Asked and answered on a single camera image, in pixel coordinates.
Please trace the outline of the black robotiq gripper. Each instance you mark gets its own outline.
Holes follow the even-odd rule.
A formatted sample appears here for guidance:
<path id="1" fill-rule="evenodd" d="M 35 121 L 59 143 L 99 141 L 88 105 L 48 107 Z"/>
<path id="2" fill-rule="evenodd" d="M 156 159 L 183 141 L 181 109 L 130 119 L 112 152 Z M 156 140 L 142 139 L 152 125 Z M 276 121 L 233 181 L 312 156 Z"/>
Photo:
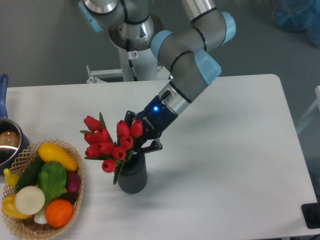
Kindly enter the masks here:
<path id="1" fill-rule="evenodd" d="M 129 127 L 132 126 L 135 120 L 141 120 L 143 125 L 142 137 L 135 140 L 132 153 L 135 155 L 161 151 L 163 145 L 159 137 L 178 116 L 177 113 L 163 103 L 159 95 L 156 95 L 139 113 L 128 110 L 123 121 Z M 151 140 L 150 145 L 143 146 L 148 140 Z"/>

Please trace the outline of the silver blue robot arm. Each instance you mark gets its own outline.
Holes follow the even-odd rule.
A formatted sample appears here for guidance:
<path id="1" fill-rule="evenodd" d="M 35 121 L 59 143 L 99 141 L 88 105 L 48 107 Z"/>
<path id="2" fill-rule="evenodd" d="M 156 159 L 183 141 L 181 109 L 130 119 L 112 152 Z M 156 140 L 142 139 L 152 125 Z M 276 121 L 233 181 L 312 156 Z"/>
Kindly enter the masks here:
<path id="1" fill-rule="evenodd" d="M 164 30 L 147 0 L 81 0 L 78 7 L 94 32 L 107 31 L 117 47 L 125 82 L 154 80 L 158 65 L 169 82 L 139 113 L 125 122 L 141 120 L 143 134 L 133 148 L 138 153 L 162 148 L 162 132 L 221 74 L 209 51 L 236 33 L 233 17 L 218 11 L 212 0 L 184 0 L 191 28 L 181 34 Z"/>

